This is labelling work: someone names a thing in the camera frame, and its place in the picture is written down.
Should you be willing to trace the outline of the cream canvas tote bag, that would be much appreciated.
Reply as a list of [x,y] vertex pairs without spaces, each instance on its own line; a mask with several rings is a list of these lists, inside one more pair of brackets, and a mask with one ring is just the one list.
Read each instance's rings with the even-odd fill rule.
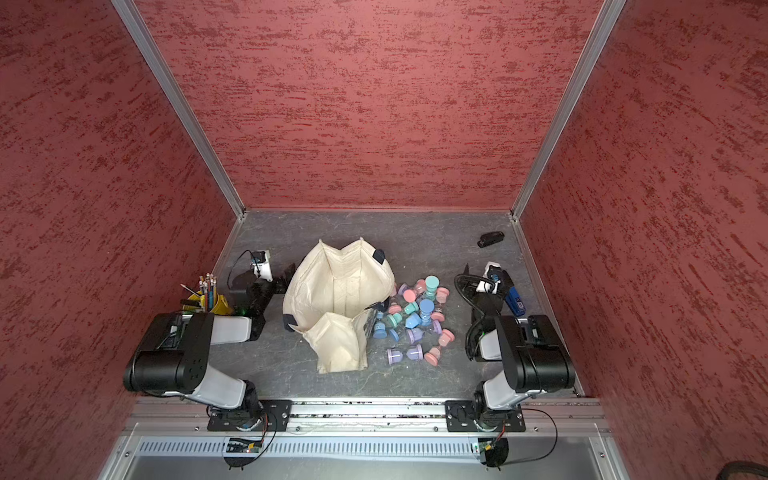
[[365,239],[343,248],[319,241],[284,294],[284,326],[313,350],[318,373],[364,370],[372,310],[389,299],[394,286],[385,253]]

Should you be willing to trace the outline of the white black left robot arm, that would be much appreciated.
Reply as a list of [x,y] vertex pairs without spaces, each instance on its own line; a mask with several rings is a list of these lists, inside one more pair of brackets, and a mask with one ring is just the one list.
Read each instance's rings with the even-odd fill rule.
[[257,341],[266,325],[266,307],[276,294],[284,294],[296,272],[290,265],[276,278],[257,264],[244,276],[250,281],[242,293],[246,309],[240,316],[215,312],[220,299],[217,278],[200,279],[200,306],[155,316],[123,375],[130,392],[152,397],[179,397],[204,405],[208,429],[215,432],[284,432],[291,411],[290,400],[261,400],[255,385],[213,367],[210,350],[215,345]]

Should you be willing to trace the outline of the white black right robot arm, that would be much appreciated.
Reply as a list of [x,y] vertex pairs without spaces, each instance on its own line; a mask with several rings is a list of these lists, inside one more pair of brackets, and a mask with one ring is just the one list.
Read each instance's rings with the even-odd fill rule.
[[521,432],[524,401],[575,385],[571,357],[547,316],[527,314],[505,270],[494,267],[483,276],[463,272],[454,277],[454,287],[471,309],[467,358],[498,362],[501,370],[478,384],[472,400],[453,402],[446,412],[462,429]]

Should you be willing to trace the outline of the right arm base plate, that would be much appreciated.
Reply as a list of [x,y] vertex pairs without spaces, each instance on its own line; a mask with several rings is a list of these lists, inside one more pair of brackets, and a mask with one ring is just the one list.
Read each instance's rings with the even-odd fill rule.
[[520,408],[492,410],[470,400],[448,400],[444,407],[449,432],[520,433],[526,430]]

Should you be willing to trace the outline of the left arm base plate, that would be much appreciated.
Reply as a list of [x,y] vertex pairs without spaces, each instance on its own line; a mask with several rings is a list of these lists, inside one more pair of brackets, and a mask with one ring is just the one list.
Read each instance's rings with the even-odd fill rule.
[[248,408],[207,409],[210,432],[284,432],[290,418],[293,402],[287,399],[260,400],[254,410]]

